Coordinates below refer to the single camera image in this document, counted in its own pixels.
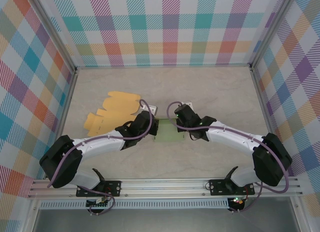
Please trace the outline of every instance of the colorful checkered pattern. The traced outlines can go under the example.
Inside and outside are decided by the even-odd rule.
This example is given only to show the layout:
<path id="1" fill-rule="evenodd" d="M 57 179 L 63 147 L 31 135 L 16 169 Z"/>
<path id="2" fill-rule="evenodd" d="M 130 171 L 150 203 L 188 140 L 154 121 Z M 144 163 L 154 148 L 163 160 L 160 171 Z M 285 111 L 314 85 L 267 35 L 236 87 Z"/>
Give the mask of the colorful checkered pattern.
<path id="1" fill-rule="evenodd" d="M 0 231 L 17 231 L 72 72 L 27 0 L 0 0 Z"/>
<path id="2" fill-rule="evenodd" d="M 96 67 L 247 64 L 270 1 L 42 0 L 42 4 L 75 64 Z"/>
<path id="3" fill-rule="evenodd" d="M 278 11 L 279 11 L 281 5 L 283 4 L 283 2 L 284 2 L 284 0 L 277 0 L 276 5 L 273 8 L 272 13 L 271 13 L 267 23 L 265 24 L 265 27 L 263 28 L 263 31 L 262 31 L 262 33 L 261 33 L 261 35 L 259 37 L 259 40 L 258 40 L 258 42 L 256 43 L 256 45 L 254 47 L 253 53 L 251 54 L 251 57 L 250 57 L 250 60 L 249 60 L 250 64 L 254 60 L 262 41 L 266 38 L 266 35 L 268 34 L 268 31 L 269 31 L 269 28 L 270 28 L 270 25 L 274 21 L 274 19 L 276 17 L 276 14 L 278 13 Z"/>
<path id="4" fill-rule="evenodd" d="M 320 0 L 295 0 L 256 75 L 320 228 Z"/>

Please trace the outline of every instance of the plaid wall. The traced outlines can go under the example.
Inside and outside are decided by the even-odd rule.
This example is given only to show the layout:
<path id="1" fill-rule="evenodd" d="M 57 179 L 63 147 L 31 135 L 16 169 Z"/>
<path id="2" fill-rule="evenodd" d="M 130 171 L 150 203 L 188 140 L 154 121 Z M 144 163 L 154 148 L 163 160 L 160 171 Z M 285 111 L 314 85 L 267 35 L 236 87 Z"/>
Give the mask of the plaid wall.
<path id="1" fill-rule="evenodd" d="M 273 0 L 41 0 L 79 66 L 247 64 Z"/>
<path id="2" fill-rule="evenodd" d="M 266 35 L 268 34 L 270 25 L 274 21 L 274 19 L 276 17 L 276 14 L 278 13 L 279 9 L 281 8 L 281 5 L 282 5 L 283 2 L 284 2 L 284 0 L 277 0 L 276 5 L 274 6 L 273 11 L 272 11 L 267 23 L 265 24 L 265 27 L 263 28 L 263 31 L 262 31 L 262 33 L 261 33 L 261 35 L 259 37 L 259 40 L 256 43 L 256 45 L 254 47 L 254 50 L 253 50 L 253 52 L 252 52 L 252 54 L 250 56 L 249 63 L 252 63 L 252 61 L 254 60 L 254 58 L 255 58 L 255 56 L 257 54 L 257 51 L 258 51 L 262 41 L 265 39 Z"/>
<path id="3" fill-rule="evenodd" d="M 0 0 L 0 231 L 17 231 L 71 71 L 27 0 Z"/>
<path id="4" fill-rule="evenodd" d="M 255 71 L 320 229 L 320 0 L 295 0 Z"/>

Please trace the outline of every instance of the yellow paper cutout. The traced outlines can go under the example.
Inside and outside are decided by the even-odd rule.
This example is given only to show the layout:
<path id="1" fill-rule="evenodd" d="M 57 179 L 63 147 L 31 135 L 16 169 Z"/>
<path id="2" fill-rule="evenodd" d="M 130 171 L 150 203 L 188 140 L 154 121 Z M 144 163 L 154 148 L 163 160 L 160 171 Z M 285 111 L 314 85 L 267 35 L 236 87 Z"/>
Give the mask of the yellow paper cutout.
<path id="1" fill-rule="evenodd" d="M 132 114 L 136 113 L 139 109 L 139 102 L 129 101 L 119 98 L 106 98 L 103 102 L 103 108 L 111 111 L 119 111 L 122 113 Z"/>
<path id="2" fill-rule="evenodd" d="M 88 136 L 99 136 L 106 134 L 115 128 L 122 126 L 128 121 L 134 121 L 136 115 L 132 115 L 139 109 L 140 95 L 111 91 L 104 100 L 104 109 L 98 109 L 96 114 L 90 113 L 84 128 L 89 130 Z"/>
<path id="3" fill-rule="evenodd" d="M 87 130 L 90 130 L 95 117 L 96 117 L 95 114 L 89 113 L 83 127 Z"/>
<path id="4" fill-rule="evenodd" d="M 130 118 L 128 119 L 128 115 L 123 116 L 122 114 L 118 114 L 112 118 L 106 118 L 101 116 L 95 116 L 95 119 L 92 123 L 91 129 L 88 133 L 89 137 L 103 135 L 108 133 L 115 128 L 122 126 L 124 123 L 132 121 Z"/>
<path id="5" fill-rule="evenodd" d="M 134 121 L 136 118 L 136 115 L 120 113 L 118 111 L 107 111 L 100 108 L 98 108 L 96 114 L 105 118 L 115 118 L 115 117 L 122 116 L 122 117 L 126 117 L 128 121 Z"/>

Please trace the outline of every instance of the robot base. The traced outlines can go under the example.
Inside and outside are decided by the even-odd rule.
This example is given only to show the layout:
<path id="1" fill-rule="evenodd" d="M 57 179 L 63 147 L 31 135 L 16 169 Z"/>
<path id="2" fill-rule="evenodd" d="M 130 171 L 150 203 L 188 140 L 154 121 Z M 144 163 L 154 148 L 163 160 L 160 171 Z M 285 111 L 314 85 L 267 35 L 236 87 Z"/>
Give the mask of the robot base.
<path id="1" fill-rule="evenodd" d="M 99 192 L 105 192 L 111 194 L 113 197 L 119 197 L 120 196 L 120 190 L 121 190 L 121 181 L 103 181 L 100 182 L 99 185 L 99 190 L 97 188 L 93 188 L 95 191 Z M 97 194 L 97 193 L 92 193 L 89 192 L 81 187 L 78 187 L 76 189 L 76 197 L 101 197 L 103 195 Z"/>
<path id="2" fill-rule="evenodd" d="M 234 192 L 231 192 L 224 179 L 211 179 L 209 180 L 209 189 L 211 195 L 254 195 L 254 185 L 247 184 L 244 187 L 237 187 Z"/>

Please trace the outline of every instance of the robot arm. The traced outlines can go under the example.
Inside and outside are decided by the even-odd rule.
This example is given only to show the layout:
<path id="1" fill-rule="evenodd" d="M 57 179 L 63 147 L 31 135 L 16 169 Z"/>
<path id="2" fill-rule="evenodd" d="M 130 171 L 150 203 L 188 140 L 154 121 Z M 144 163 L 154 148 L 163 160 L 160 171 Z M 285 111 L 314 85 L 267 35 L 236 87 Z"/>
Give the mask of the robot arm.
<path id="1" fill-rule="evenodd" d="M 152 124 L 149 134 L 156 136 L 159 121 L 152 115 Z M 83 186 L 95 191 L 104 189 L 104 178 L 96 170 L 93 172 L 78 171 L 79 165 L 86 159 L 111 151 L 119 151 L 135 146 L 150 124 L 150 114 L 142 111 L 134 121 L 129 121 L 115 130 L 94 138 L 71 140 L 67 135 L 61 136 L 41 158 L 40 165 L 51 180 L 64 155 L 74 146 L 80 144 L 70 153 L 62 163 L 53 182 L 54 188 L 60 188 L 67 184 Z"/>
<path id="2" fill-rule="evenodd" d="M 178 118 L 176 123 L 178 126 L 185 128 L 212 127 L 187 130 L 196 139 L 223 143 L 252 156 L 252 166 L 244 169 L 235 167 L 226 176 L 225 185 L 231 192 L 235 191 L 238 187 L 243 187 L 246 184 L 258 181 L 262 181 L 270 186 L 277 186 L 283 177 L 284 174 L 279 164 L 273 156 L 258 143 L 259 141 L 267 145 L 276 154 L 285 170 L 287 170 L 292 163 L 292 159 L 283 144 L 279 138 L 272 133 L 268 133 L 266 136 L 253 135 L 230 128 L 208 116 L 201 119 L 187 104 L 179 106 L 174 113 Z"/>

